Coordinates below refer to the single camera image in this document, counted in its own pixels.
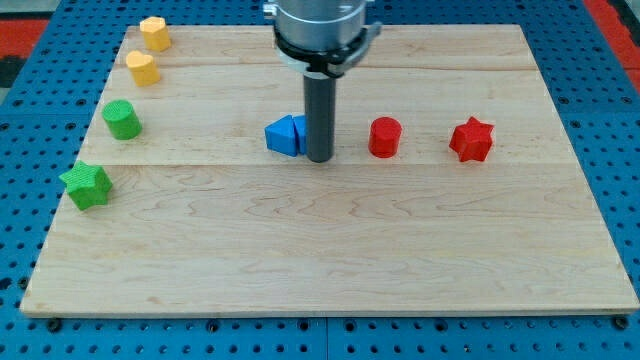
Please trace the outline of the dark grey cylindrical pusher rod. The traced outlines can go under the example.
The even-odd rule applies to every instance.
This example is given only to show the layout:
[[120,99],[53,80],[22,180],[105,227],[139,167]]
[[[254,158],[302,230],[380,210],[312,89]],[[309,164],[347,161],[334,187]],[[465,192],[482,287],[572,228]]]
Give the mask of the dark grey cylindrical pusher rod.
[[334,154],[336,80],[304,77],[306,155],[316,163]]

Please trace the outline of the black clamp ring mount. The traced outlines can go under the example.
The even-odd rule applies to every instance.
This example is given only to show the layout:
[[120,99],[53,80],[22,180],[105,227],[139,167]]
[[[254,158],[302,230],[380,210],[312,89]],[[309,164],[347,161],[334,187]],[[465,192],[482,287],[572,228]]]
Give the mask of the black clamp ring mount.
[[333,50],[306,50],[289,43],[274,30],[274,45],[280,60],[289,68],[311,79],[338,79],[355,67],[367,54],[382,24],[363,27],[349,43]]

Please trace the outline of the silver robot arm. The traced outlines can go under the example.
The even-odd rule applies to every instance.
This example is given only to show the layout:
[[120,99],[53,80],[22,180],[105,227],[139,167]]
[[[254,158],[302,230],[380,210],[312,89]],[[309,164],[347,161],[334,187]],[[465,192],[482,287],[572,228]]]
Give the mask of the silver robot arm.
[[382,24],[366,23],[367,0],[272,0],[262,5],[273,22],[280,60],[303,76],[306,155],[323,163],[334,155],[337,80],[368,53]]

